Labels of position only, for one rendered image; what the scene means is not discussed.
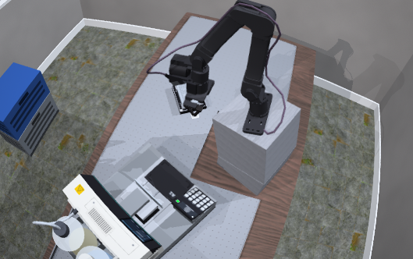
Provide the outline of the translucent bottle with dark grey cap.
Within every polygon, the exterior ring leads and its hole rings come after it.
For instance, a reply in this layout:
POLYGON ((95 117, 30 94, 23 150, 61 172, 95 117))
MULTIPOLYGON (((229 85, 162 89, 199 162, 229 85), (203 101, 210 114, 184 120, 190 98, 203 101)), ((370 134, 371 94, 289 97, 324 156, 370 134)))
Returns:
POLYGON ((93 232, 74 217, 64 222, 59 221, 66 217, 67 216, 63 216, 59 218, 55 223, 55 225, 58 225, 61 229, 53 227, 52 230, 53 240, 60 249, 76 256, 84 247, 97 247, 99 245, 97 237, 93 232))

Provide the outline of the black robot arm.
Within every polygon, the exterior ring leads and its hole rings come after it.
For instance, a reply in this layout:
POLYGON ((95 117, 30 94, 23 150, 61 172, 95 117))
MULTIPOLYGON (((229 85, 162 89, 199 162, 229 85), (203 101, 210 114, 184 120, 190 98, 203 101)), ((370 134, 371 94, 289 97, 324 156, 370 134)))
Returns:
POLYGON ((272 94, 265 93, 265 86, 262 81, 269 44, 275 29, 272 19, 276 21, 276 12, 267 5, 249 0, 237 0, 234 5, 239 2, 259 8, 268 13, 271 18, 251 7, 234 6, 230 10, 231 12, 198 43, 191 55, 175 54, 172 57, 169 66, 169 82, 175 87, 185 84, 187 81, 187 93, 196 95, 197 84, 195 83, 203 84, 208 81, 208 63, 213 59, 216 52, 245 25, 251 29, 252 42, 240 89, 241 94, 248 99, 250 105, 244 122, 243 133, 261 136, 264 133, 272 102, 272 94))

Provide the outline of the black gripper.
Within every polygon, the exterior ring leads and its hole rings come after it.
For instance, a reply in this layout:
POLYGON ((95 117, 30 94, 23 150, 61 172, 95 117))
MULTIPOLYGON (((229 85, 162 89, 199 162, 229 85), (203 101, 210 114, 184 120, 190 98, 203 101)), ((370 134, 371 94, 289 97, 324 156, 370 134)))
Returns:
MULTIPOLYGON (((193 83, 195 83, 192 79, 191 81, 193 83)), ((206 98, 207 95, 210 94, 210 91, 212 89, 212 87, 215 84, 215 81, 208 79, 207 82, 203 83, 203 84, 199 84, 199 83, 195 83, 197 84, 197 94, 190 94, 187 93, 185 96, 185 100, 183 102, 183 106, 193 115, 193 116, 197 116, 202 109, 204 108, 203 106, 198 105, 197 103, 191 102, 192 100, 198 101, 198 103, 204 103, 204 100, 206 98), (214 83, 213 83, 214 82, 214 83), (193 113, 192 109, 196 110, 195 113, 193 113)))

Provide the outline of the white multiwell plate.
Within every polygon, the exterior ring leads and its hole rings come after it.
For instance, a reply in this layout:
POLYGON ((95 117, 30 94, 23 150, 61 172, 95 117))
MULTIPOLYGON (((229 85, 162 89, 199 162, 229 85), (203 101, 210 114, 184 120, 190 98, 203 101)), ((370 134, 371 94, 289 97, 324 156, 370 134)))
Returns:
MULTIPOLYGON (((179 85, 179 86, 176 86, 176 89, 177 89, 177 91, 178 91, 178 94, 179 94, 179 96, 180 96, 180 100, 181 100, 181 103, 182 103, 182 105, 183 105, 183 100, 185 100, 185 95, 186 95, 186 89, 187 89, 187 83, 185 83, 185 84, 182 84, 182 85, 179 85)), ((198 101, 195 101, 195 100, 192 100, 192 102, 195 102, 195 103, 197 103, 197 104, 201 104, 201 103, 198 103, 198 101)))

